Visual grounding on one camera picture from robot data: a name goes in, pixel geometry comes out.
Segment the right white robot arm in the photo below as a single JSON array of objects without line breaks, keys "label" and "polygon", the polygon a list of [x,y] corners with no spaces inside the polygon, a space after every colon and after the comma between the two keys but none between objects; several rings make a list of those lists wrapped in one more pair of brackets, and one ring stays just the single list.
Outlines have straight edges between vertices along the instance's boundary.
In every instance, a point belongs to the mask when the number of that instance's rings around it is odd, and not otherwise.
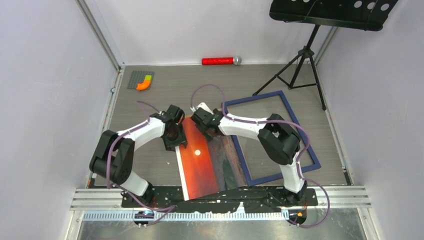
[{"label": "right white robot arm", "polygon": [[299,164],[304,152],[300,149],[299,124],[284,120],[276,113],[268,118],[250,118],[202,106],[191,110],[191,120],[207,141],[217,136],[241,136],[259,141],[267,156],[280,167],[283,197],[291,205],[299,205],[305,199],[308,184]]}]

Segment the red sunset photo print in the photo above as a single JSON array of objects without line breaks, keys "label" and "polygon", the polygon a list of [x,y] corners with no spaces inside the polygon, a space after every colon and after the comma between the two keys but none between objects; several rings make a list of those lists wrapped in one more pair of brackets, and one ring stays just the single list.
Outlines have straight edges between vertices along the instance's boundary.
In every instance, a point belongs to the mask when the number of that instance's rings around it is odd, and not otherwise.
[{"label": "red sunset photo print", "polygon": [[175,149],[185,201],[246,187],[240,146],[232,136],[207,140],[190,118],[182,121],[187,145]]}]

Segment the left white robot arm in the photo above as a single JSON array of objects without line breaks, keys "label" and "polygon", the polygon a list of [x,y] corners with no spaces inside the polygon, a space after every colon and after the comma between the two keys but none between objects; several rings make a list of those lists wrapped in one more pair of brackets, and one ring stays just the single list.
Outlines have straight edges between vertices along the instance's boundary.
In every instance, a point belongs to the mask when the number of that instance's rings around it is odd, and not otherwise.
[{"label": "left white robot arm", "polygon": [[170,105],[166,111],[154,113],[144,122],[118,132],[104,131],[89,164],[91,172],[134,194],[141,207],[153,202],[153,186],[133,171],[134,152],[151,140],[161,138],[167,151],[187,147],[184,133],[184,111]]}]

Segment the blue wooden picture frame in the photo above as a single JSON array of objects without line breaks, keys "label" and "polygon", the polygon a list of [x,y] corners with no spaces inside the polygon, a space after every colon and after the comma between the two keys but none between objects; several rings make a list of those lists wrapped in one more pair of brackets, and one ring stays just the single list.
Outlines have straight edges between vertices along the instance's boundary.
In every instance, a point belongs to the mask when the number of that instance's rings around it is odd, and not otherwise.
[{"label": "blue wooden picture frame", "polygon": [[[228,112],[228,106],[231,106],[231,105],[247,103],[247,102],[256,101],[256,100],[265,99],[265,98],[270,98],[270,97],[275,97],[275,96],[279,96],[281,98],[281,101],[284,104],[284,107],[287,110],[290,118],[293,120],[293,123],[295,124],[295,126],[299,127],[300,123],[299,123],[295,113],[293,112],[293,109],[291,108],[286,96],[284,95],[283,91],[281,91],[281,90],[269,92],[269,93],[264,93],[264,94],[260,94],[260,95],[253,95],[253,96],[250,96],[250,97],[245,97],[245,98],[240,98],[240,99],[235,99],[235,100],[230,100],[230,101],[224,101],[223,102],[224,111],[227,113]],[[291,126],[287,126],[287,127],[283,127],[283,128],[279,124],[276,124],[275,126],[277,127],[277,132],[279,134],[282,133],[284,137],[295,138],[295,139],[297,139],[300,142],[303,142],[305,144],[308,142],[309,136],[306,133],[304,133],[303,131],[301,131],[300,133],[296,133],[296,131]],[[289,157],[291,155],[286,153],[285,151],[279,149],[279,146],[281,146],[281,144],[282,144],[281,138],[280,138],[279,135],[277,135],[277,136],[272,135],[271,130],[266,128],[261,133],[259,133],[258,136],[259,136],[259,141],[262,144],[263,143],[265,144],[264,145],[265,151],[266,152],[270,151],[270,153],[271,153],[270,156],[271,156],[271,159],[273,161],[277,160],[277,162],[280,163],[281,160],[288,160],[289,159]],[[277,174],[253,179],[251,177],[246,159],[243,155],[240,143],[238,141],[238,137],[236,135],[232,135],[231,138],[234,142],[234,146],[235,146],[237,154],[240,158],[241,167],[242,167],[242,170],[243,170],[243,173],[244,173],[244,176],[246,178],[246,182],[247,182],[248,186],[251,187],[251,186],[255,186],[255,185],[260,185],[260,184],[276,181],[276,180],[283,178],[282,173],[277,173]],[[306,148],[306,151],[308,152],[308,154],[309,154],[309,156],[312,160],[312,164],[305,166],[305,167],[301,167],[300,168],[301,172],[311,172],[311,171],[320,169],[321,163],[318,160],[313,148],[311,146],[308,146]]]}]

